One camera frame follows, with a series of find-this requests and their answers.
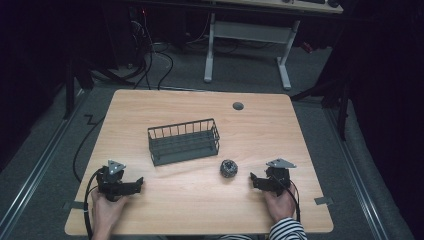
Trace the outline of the metal floor rail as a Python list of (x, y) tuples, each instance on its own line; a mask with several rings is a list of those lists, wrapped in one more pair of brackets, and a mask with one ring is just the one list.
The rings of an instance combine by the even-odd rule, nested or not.
[(333, 110), (323, 110), (327, 121), (330, 124), (333, 135), (335, 136), (338, 146), (342, 151), (343, 159), (347, 168), (351, 185), (355, 191), (362, 212), (366, 218), (368, 226), (375, 240), (388, 240), (388, 234), (383, 226), (381, 218), (378, 214), (374, 201), (372, 200), (367, 187), (362, 180), (358, 168), (354, 162), (353, 155), (348, 148), (345, 140), (342, 139), (338, 132), (337, 116)]
[(49, 167), (75, 112), (89, 94), (89, 90), (78, 90), (74, 96), (75, 106), (67, 115), (66, 91), (61, 91), (53, 105), (31, 128), (12, 161), (0, 173), (0, 240), (7, 240), (13, 231)]

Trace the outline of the person's left hand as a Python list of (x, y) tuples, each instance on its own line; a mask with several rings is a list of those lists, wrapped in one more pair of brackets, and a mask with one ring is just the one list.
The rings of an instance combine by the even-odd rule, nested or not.
[(124, 196), (116, 202), (111, 202), (98, 190), (94, 190), (91, 193), (91, 197), (93, 201), (94, 230), (106, 231), (112, 229), (119, 220), (129, 198)]

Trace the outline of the black metal stand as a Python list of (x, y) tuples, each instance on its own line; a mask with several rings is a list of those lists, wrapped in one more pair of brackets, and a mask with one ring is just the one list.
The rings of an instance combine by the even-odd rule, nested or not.
[(345, 125), (348, 117), (347, 107), (349, 100), (351, 78), (340, 78), (328, 81), (326, 83), (318, 84), (310, 89), (301, 93), (291, 96), (292, 101), (299, 101), (308, 96), (320, 95), (322, 96), (321, 106), (323, 108), (338, 107), (338, 115), (336, 121), (336, 128), (339, 137), (345, 140)]
[(75, 108), (75, 82), (78, 82), (83, 90), (92, 90), (94, 87), (89, 62), (81, 57), (70, 57), (66, 64), (65, 119), (71, 117)]

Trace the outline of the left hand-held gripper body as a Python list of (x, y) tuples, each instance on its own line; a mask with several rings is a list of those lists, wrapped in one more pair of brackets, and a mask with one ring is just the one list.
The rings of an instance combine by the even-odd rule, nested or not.
[(122, 182), (125, 168), (124, 164), (108, 160), (107, 165), (100, 168), (96, 174), (99, 192), (111, 202), (116, 202), (121, 196), (136, 193), (135, 183)]

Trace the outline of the person's right hand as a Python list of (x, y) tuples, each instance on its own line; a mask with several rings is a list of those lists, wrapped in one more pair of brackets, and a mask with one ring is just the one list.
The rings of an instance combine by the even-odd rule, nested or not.
[(293, 199), (295, 187), (293, 185), (280, 196), (273, 192), (264, 191), (263, 195), (267, 204), (267, 209), (272, 220), (277, 223), (285, 218), (292, 218), (296, 211), (296, 203)]

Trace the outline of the steel wool scrubber ball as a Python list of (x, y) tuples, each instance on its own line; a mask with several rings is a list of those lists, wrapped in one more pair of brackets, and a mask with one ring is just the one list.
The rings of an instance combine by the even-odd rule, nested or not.
[(220, 173), (225, 178), (232, 178), (238, 173), (238, 165), (231, 159), (225, 159), (220, 165)]

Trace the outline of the white desk with metal legs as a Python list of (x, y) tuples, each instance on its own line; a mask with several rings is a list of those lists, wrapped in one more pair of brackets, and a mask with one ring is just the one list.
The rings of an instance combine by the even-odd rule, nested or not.
[[(332, 8), (327, 0), (211, 0), (212, 5), (218, 3), (233, 3), (270, 7), (273, 9), (287, 9), (300, 13), (325, 13), (342, 14), (344, 9), (339, 6)], [(280, 57), (276, 58), (280, 79), (285, 90), (291, 89), (291, 83), (286, 68), (286, 61), (292, 48), (294, 39), (300, 25), (299, 20), (294, 20), (290, 27), (274, 27), (252, 23), (228, 22), (215, 19), (215, 14), (210, 15), (208, 52), (205, 62), (204, 81), (210, 83), (213, 79), (214, 40), (216, 38), (248, 40), (264, 43), (283, 44), (285, 49)]]

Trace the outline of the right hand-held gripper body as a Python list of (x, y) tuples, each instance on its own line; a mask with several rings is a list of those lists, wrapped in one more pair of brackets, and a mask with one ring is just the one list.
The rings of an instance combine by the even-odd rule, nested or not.
[(271, 190), (280, 196), (291, 186), (290, 168), (296, 168), (296, 165), (285, 159), (277, 158), (266, 163), (268, 168), (265, 173), (271, 181)]

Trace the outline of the dark grey wire basket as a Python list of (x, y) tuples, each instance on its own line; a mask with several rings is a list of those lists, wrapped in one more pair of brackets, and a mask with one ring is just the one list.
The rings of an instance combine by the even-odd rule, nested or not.
[(219, 153), (219, 140), (213, 118), (148, 129), (149, 151), (155, 166), (215, 156)]

